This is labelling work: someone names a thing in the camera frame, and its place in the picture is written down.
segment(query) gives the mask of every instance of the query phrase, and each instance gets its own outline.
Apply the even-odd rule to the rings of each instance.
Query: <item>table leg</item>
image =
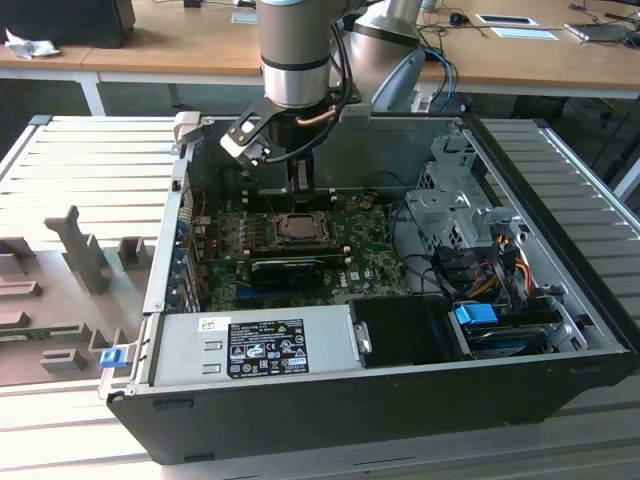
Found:
[[[102,103],[102,97],[100,97],[100,89],[98,75],[95,72],[84,72],[79,78],[80,86],[84,92],[84,98],[89,106],[91,115],[106,116],[106,110]]]
[[[171,106],[174,108],[182,107],[180,94],[178,93],[178,86],[175,83],[170,83],[167,86],[169,87],[169,98],[171,99]]]
[[[615,193],[623,202],[627,200],[629,195],[633,193],[636,187],[640,184],[640,158],[636,160],[636,163],[631,167],[631,170],[620,180],[620,183],[615,188]]]

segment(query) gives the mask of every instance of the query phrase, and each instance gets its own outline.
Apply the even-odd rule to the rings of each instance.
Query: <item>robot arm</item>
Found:
[[[258,0],[265,94],[305,109],[329,94],[331,25],[365,0]]]
[[[415,85],[424,60],[415,28],[420,3],[257,0],[265,98],[234,122],[222,146],[254,165],[287,162],[294,193],[313,191],[312,149],[327,138],[346,103],[360,99],[354,86],[359,77],[370,103],[384,100],[378,103],[385,111]],[[343,39],[336,22],[373,4]],[[332,91],[329,81],[332,33],[341,63],[339,92]],[[269,140],[263,135],[267,131]],[[272,144],[286,153],[272,157]]]

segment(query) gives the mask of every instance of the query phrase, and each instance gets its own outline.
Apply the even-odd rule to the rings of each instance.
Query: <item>computer case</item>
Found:
[[[120,48],[135,23],[131,0],[4,0],[0,27],[56,46]]]

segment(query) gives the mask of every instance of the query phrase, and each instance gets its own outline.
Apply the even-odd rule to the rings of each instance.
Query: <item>power supply label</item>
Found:
[[[302,319],[231,323],[228,338],[227,375],[231,378],[309,372]]]

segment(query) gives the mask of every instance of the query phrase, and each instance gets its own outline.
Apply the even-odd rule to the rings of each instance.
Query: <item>crumpled paper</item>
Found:
[[[31,60],[33,57],[42,57],[45,55],[57,55],[60,53],[53,43],[48,40],[31,41],[24,38],[16,37],[8,29],[5,29],[8,40],[4,42],[4,46],[11,50],[19,57]]]

